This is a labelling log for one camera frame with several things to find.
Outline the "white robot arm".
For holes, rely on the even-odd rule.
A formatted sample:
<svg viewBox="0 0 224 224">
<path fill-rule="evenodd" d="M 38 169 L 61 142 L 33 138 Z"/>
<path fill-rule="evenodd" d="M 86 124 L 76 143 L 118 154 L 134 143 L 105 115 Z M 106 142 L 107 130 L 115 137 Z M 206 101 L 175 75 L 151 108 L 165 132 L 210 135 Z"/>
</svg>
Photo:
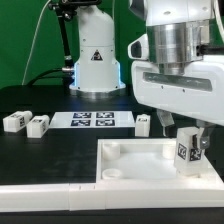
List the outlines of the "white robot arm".
<svg viewBox="0 0 224 224">
<path fill-rule="evenodd" d="M 205 149 L 210 130 L 224 126 L 224 49 L 211 44 L 210 21 L 222 24 L 219 0 L 129 0 L 146 31 L 128 46 L 137 101 L 154 107 L 164 127 L 174 113 L 195 118 L 193 146 Z M 113 20 L 95 5 L 78 10 L 80 57 L 71 89 L 95 97 L 121 90 Z"/>
</svg>

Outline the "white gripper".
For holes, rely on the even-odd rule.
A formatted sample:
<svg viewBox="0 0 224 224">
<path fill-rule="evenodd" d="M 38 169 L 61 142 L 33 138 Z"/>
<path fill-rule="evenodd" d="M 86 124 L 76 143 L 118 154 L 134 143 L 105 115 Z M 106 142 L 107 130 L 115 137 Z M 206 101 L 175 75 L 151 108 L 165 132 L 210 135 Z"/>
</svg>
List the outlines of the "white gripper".
<svg viewBox="0 0 224 224">
<path fill-rule="evenodd" d="M 215 124 L 224 126 L 224 56 L 205 55 L 186 65 L 183 76 L 162 75 L 158 66 L 148 61 L 146 34 L 128 45 L 128 56 L 133 59 L 134 96 L 140 104 L 158 109 L 163 135 L 170 137 L 174 128 L 171 113 L 198 119 L 196 145 L 207 149 Z"/>
</svg>

